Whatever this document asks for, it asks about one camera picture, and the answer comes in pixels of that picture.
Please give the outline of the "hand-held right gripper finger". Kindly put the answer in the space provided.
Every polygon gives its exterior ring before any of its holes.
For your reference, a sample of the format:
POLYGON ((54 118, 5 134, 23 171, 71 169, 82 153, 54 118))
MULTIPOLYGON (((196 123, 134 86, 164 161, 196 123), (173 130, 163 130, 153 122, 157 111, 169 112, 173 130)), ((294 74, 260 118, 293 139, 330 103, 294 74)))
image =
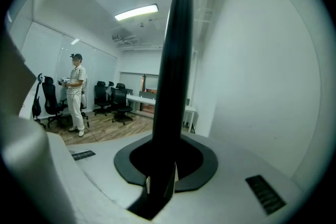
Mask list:
POLYGON ((131 152, 149 174, 149 186, 129 211, 151 220, 173 195, 176 151, 180 142, 190 73, 193 0, 172 0, 162 51, 152 138, 131 152))

